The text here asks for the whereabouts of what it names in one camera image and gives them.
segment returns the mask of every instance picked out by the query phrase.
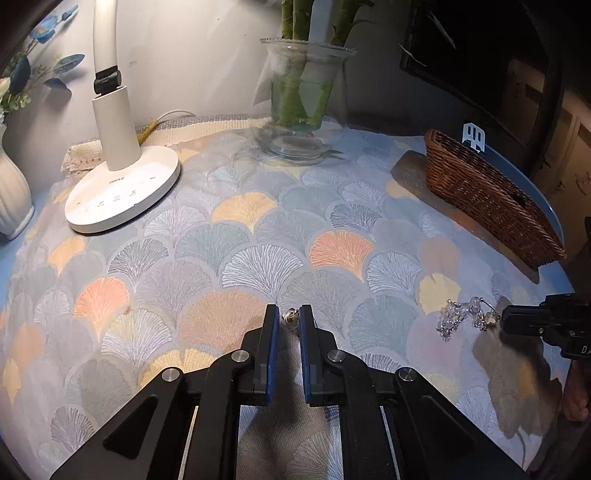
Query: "desk lamp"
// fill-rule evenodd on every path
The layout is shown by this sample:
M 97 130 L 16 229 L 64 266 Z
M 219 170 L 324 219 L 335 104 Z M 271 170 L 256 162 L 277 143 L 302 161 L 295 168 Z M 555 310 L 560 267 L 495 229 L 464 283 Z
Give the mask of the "desk lamp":
M 87 173 L 66 202 L 77 232 L 97 233 L 131 220 L 160 200 L 180 174 L 174 150 L 140 147 L 126 86 L 117 66 L 118 0 L 96 0 L 95 93 L 92 100 L 104 162 Z

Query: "lamp arm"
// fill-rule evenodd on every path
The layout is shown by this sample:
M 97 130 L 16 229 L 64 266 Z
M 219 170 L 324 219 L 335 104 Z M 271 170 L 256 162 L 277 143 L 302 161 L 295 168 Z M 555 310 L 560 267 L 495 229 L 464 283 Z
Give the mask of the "lamp arm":
M 93 45 L 97 95 L 112 93 L 122 83 L 117 66 L 117 3 L 118 0 L 95 1 Z

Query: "tablecloth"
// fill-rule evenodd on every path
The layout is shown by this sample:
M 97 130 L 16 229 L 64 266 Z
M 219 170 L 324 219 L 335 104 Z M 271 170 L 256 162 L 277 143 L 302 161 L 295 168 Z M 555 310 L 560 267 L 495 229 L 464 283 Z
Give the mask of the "tablecloth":
M 570 286 L 557 264 L 524 270 L 433 197 L 421 137 L 350 130 L 309 163 L 273 157 L 240 130 L 174 148 L 181 177 L 154 208 L 77 235 L 65 180 L 17 253 L 0 316 L 0 432 L 34 480 L 163 368 L 204 368 L 236 348 L 267 303 L 310 303 L 340 348 L 370 367 L 418 369 L 531 462 L 568 363 L 539 339 L 469 324 L 443 342 L 436 324 L 447 299 L 537 304 Z M 298 339 L 283 333 L 275 402 L 242 409 L 238 478 L 342 478 L 337 411 L 306 406 Z

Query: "crystal bracelet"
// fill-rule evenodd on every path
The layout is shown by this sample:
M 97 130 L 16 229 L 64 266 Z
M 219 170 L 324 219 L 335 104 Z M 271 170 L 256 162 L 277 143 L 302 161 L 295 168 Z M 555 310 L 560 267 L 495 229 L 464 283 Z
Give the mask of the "crystal bracelet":
M 487 305 L 491 310 L 484 313 L 482 304 Z M 441 334 L 441 338 L 447 342 L 460 324 L 470 317 L 474 327 L 482 331 L 496 325 L 501 319 L 495 308 L 483 298 L 472 297 L 467 303 L 448 300 L 445 308 L 441 309 L 437 331 Z

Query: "lamp base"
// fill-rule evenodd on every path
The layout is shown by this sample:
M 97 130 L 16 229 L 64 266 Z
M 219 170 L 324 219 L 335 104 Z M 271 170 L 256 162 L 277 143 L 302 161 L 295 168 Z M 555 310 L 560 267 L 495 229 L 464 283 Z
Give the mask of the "lamp base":
M 145 212 L 177 181 L 181 165 L 174 150 L 143 147 L 127 168 L 109 171 L 103 162 L 86 174 L 66 202 L 66 219 L 79 233 L 110 230 Z

